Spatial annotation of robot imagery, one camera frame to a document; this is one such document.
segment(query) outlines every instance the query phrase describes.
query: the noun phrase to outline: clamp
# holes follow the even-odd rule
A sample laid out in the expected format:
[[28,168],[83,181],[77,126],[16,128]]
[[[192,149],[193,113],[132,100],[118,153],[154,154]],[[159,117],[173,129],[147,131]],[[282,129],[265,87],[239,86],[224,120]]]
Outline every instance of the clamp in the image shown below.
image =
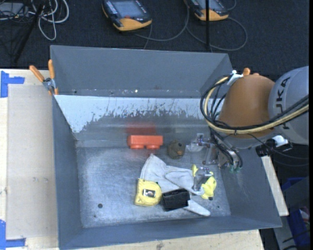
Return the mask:
[[55,73],[54,73],[52,59],[49,59],[49,62],[47,63],[47,65],[49,67],[49,72],[50,72],[50,78],[47,78],[47,79],[40,73],[40,71],[34,65],[30,65],[29,69],[32,71],[32,73],[34,73],[36,78],[39,79],[39,81],[43,83],[44,87],[48,90],[50,95],[52,93],[58,94],[58,87],[54,80]]

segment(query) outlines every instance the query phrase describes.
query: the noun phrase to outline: handheld device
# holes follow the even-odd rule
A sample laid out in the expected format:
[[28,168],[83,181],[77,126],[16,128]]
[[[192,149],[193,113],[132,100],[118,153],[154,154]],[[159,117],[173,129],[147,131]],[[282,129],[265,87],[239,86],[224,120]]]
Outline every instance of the handheld device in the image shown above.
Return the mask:
[[113,26],[123,32],[152,23],[151,15],[138,0],[103,0],[102,10]]
[[[194,13],[199,20],[206,21],[207,10],[205,0],[186,0],[187,6]],[[209,20],[216,21],[226,19],[228,17],[228,10],[219,0],[209,0]]]

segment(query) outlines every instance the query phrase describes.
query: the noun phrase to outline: yellow cable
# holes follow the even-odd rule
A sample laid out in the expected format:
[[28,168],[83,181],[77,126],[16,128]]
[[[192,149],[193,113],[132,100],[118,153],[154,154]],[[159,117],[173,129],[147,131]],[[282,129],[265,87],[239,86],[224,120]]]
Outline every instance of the yellow cable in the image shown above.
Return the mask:
[[[223,79],[221,79],[220,81],[218,81],[216,84],[220,83],[220,82],[224,82],[226,79],[228,79],[228,77],[225,77]],[[208,101],[214,91],[215,87],[212,88],[206,99],[205,99],[205,102],[204,102],[204,113],[208,116]],[[246,134],[246,133],[254,133],[254,132],[259,132],[259,131],[263,131],[263,130],[266,130],[266,129],[269,129],[269,128],[273,128],[275,126],[278,126],[284,122],[287,122],[289,121],[290,119],[306,112],[308,110],[308,105],[298,109],[297,111],[279,119],[279,120],[276,120],[270,124],[266,124],[264,126],[261,126],[261,127],[257,127],[257,128],[253,128],[253,129],[247,129],[247,130],[234,130],[234,129],[225,129],[225,128],[219,128],[217,126],[215,126],[214,124],[212,124],[209,120],[205,119],[205,121],[207,122],[208,126],[210,126],[211,128],[213,128],[214,130],[216,131],[219,131],[219,132],[223,132],[223,133],[230,133],[230,134],[233,134],[233,133],[237,133],[237,134]]]

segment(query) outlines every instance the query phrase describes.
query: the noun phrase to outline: device screen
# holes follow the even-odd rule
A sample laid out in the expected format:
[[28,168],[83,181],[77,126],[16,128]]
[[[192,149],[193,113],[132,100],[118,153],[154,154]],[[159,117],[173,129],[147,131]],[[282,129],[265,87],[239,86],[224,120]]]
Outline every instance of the device screen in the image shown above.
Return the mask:
[[[205,0],[196,0],[199,5],[201,6],[201,8],[205,8]],[[209,0],[209,7],[211,9],[216,9],[216,10],[224,10],[224,8],[222,8],[218,2],[216,0]]]
[[141,16],[142,12],[140,7],[134,1],[112,1],[114,7],[123,17],[125,16]]

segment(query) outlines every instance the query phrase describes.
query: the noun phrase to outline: blue tape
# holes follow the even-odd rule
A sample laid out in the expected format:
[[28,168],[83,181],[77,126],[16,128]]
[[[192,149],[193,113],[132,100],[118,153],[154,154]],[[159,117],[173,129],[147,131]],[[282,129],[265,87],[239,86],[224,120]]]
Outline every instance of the blue tape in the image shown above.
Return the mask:
[[6,250],[7,247],[21,247],[26,243],[26,238],[16,240],[6,240],[6,222],[0,220],[0,250]]
[[1,88],[0,97],[8,97],[8,85],[9,84],[23,84],[25,79],[23,77],[9,77],[9,74],[1,71]]

